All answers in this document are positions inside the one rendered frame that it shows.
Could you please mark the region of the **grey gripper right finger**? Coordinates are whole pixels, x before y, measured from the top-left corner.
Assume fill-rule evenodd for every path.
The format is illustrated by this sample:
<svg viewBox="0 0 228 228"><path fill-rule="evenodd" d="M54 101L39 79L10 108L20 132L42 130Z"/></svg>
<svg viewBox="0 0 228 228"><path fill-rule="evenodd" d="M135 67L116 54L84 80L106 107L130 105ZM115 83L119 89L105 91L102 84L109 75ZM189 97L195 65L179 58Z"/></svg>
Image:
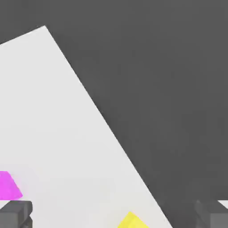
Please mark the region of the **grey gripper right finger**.
<svg viewBox="0 0 228 228"><path fill-rule="evenodd" d="M196 201L195 228L228 228L228 209L218 201Z"/></svg>

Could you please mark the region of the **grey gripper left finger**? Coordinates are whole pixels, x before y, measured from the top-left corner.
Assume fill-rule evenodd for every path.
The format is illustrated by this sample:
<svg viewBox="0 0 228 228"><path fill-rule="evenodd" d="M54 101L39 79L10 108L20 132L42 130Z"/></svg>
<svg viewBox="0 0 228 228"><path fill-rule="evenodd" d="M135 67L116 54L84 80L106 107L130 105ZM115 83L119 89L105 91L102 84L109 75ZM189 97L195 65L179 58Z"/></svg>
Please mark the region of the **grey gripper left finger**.
<svg viewBox="0 0 228 228"><path fill-rule="evenodd" d="M33 228L31 201L11 200L0 209L0 228Z"/></svg>

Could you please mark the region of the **small magenta cube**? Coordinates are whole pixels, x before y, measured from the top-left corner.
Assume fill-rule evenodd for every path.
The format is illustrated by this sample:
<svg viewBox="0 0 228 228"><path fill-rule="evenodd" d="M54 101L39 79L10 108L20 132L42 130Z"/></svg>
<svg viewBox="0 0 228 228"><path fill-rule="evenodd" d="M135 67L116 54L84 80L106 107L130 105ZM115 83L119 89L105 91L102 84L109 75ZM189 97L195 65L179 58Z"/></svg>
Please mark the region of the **small magenta cube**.
<svg viewBox="0 0 228 228"><path fill-rule="evenodd" d="M18 200L23 196L7 171L0 171L0 200Z"/></svg>

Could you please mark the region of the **small yellow cube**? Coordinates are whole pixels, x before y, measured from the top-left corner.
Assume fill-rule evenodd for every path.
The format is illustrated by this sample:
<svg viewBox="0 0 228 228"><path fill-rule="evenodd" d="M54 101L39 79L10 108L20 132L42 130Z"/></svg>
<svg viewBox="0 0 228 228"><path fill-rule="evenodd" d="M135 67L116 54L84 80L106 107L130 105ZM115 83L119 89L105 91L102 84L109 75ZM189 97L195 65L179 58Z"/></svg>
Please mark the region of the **small yellow cube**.
<svg viewBox="0 0 228 228"><path fill-rule="evenodd" d="M128 212L118 228L149 228L144 222L142 222L134 213Z"/></svg>

